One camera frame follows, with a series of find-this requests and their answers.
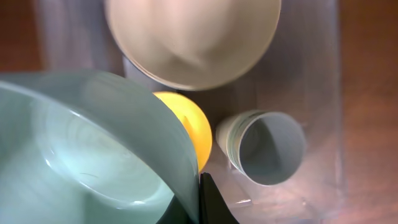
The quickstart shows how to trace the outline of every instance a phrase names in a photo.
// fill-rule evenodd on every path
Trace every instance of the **light green bowl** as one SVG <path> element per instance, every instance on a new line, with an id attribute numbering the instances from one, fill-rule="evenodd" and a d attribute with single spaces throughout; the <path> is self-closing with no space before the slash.
<path id="1" fill-rule="evenodd" d="M 192 142 L 149 90 L 85 70 L 0 76 L 0 223 L 198 222 Z"/>

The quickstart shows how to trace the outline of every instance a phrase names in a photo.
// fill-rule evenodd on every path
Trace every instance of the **wooden surface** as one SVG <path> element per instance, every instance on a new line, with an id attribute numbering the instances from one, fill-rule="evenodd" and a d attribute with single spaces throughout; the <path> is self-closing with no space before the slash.
<path id="1" fill-rule="evenodd" d="M 398 1 L 340 4 L 348 198 L 332 222 L 398 223 Z M 41 68 L 29 0 L 2 0 L 0 29 L 0 71 Z"/>

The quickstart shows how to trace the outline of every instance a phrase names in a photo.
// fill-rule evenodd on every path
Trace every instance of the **white bowl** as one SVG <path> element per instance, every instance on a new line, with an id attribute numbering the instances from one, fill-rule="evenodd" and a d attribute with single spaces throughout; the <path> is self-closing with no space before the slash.
<path id="1" fill-rule="evenodd" d="M 267 50 L 280 0 L 107 0 L 109 27 L 143 73 L 181 90 L 229 83 Z"/>

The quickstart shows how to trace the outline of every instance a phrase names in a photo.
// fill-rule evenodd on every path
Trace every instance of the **paper cup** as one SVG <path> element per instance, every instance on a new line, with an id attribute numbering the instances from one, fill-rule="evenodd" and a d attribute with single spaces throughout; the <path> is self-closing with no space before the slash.
<path id="1" fill-rule="evenodd" d="M 303 130 L 291 116 L 258 110 L 221 122 L 216 140 L 232 165 L 261 185 L 289 179 L 300 167 L 306 148 Z"/>

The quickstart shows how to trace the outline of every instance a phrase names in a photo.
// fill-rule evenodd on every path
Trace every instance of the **clear plastic container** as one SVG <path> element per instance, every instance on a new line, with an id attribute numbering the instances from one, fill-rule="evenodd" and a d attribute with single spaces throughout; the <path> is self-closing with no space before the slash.
<path id="1" fill-rule="evenodd" d="M 283 0 L 274 40 L 248 74 L 229 85 L 182 93 L 208 116 L 251 109 L 282 111 L 299 121 L 308 141 L 303 164 L 270 187 L 240 174 L 216 143 L 209 172 L 241 223 L 318 223 L 344 200 L 341 148 L 340 51 L 337 1 Z M 170 90 L 123 57 L 104 16 L 103 0 L 38 0 L 38 27 L 47 69 L 97 68 L 132 78 L 153 91 Z"/>

